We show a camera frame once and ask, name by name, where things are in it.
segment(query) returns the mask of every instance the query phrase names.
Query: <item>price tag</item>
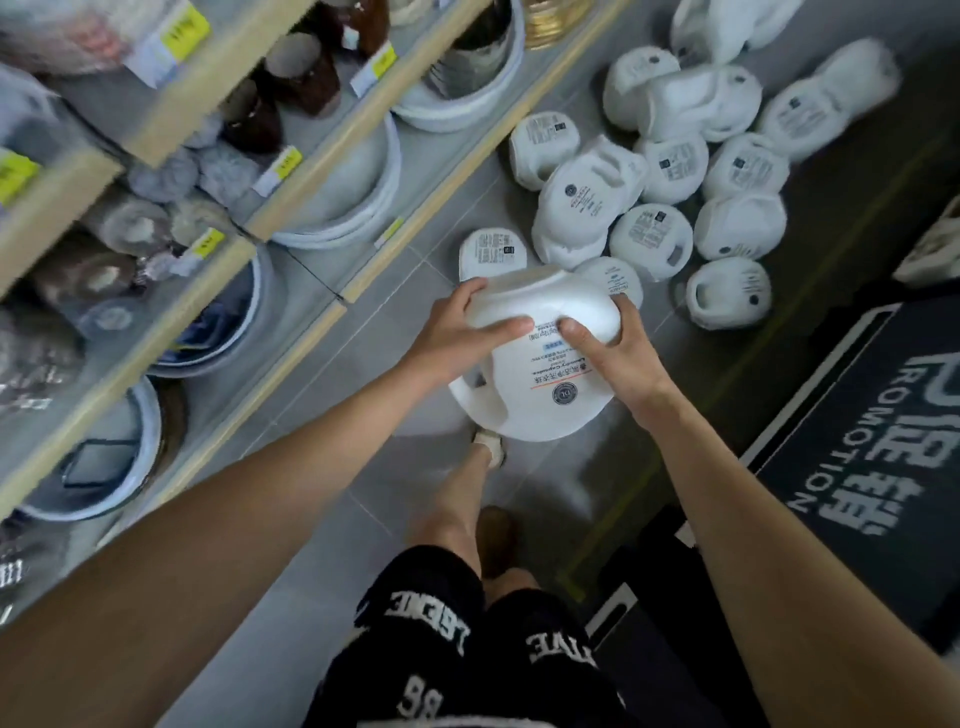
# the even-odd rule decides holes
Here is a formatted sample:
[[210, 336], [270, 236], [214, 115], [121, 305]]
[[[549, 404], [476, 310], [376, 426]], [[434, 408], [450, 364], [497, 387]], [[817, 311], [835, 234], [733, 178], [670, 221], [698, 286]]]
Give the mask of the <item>price tag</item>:
[[160, 88], [177, 66], [210, 33], [210, 23], [189, 0], [180, 0], [155, 31], [124, 59], [130, 71], [150, 88]]
[[373, 247], [377, 250], [380, 250], [384, 245], [387, 244], [387, 241], [394, 236], [394, 233], [400, 229], [401, 225], [403, 225], [403, 218], [396, 218], [394, 222], [391, 223], [390, 227], [384, 230], [383, 234], [373, 242]]
[[190, 247], [186, 249], [186, 252], [170, 266], [170, 272], [175, 276], [192, 276], [194, 271], [200, 267], [200, 264], [210, 257], [226, 237], [215, 228], [207, 228], [204, 234], [194, 240]]
[[290, 173], [297, 169], [302, 161], [303, 154], [297, 147], [292, 144], [284, 147], [274, 159], [274, 163], [253, 183], [253, 191], [260, 197], [270, 197], [270, 193], [290, 177]]
[[9, 207], [40, 169], [32, 159], [0, 147], [0, 208]]
[[350, 80], [350, 86], [353, 88], [353, 92], [357, 95], [357, 98], [362, 99], [367, 91], [373, 88], [373, 85], [383, 78], [383, 74], [385, 74], [394, 63], [396, 63], [396, 51], [394, 50], [393, 44], [388, 40]]

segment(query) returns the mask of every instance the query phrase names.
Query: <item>knee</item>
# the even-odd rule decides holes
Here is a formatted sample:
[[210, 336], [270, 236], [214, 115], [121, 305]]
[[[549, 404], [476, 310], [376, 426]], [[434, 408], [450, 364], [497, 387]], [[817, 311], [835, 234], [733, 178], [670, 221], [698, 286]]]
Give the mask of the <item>knee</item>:
[[452, 551], [480, 575], [480, 557], [474, 535], [459, 520], [445, 513], [432, 513], [417, 523], [407, 543], [409, 546], [439, 546]]
[[539, 589], [540, 584], [534, 575], [526, 569], [507, 569], [495, 579], [484, 582], [484, 592], [487, 595], [488, 606], [497, 599], [521, 589]]

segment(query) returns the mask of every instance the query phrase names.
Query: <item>circular logo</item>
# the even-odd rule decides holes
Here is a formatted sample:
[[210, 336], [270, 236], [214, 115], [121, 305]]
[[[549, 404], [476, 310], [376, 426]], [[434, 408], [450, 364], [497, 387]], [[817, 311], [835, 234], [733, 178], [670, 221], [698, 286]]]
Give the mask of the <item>circular logo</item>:
[[577, 399], [577, 385], [568, 381], [553, 388], [553, 401], [557, 404], [570, 404]]

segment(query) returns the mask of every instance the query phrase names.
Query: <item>black shorts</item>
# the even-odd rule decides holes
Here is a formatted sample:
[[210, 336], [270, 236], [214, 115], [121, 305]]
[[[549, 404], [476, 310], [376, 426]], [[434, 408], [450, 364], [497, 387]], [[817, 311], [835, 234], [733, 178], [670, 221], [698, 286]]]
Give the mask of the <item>black shorts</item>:
[[459, 556], [414, 546], [364, 595], [304, 726], [442, 716], [636, 725], [559, 599], [522, 590], [485, 611]]

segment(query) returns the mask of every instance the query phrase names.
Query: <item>gold container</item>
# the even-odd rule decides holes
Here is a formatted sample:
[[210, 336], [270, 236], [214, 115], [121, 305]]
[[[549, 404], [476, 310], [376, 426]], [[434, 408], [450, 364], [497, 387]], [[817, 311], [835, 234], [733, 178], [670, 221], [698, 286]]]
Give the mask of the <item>gold container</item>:
[[593, 0], [523, 0], [526, 48], [549, 48], [577, 27]]

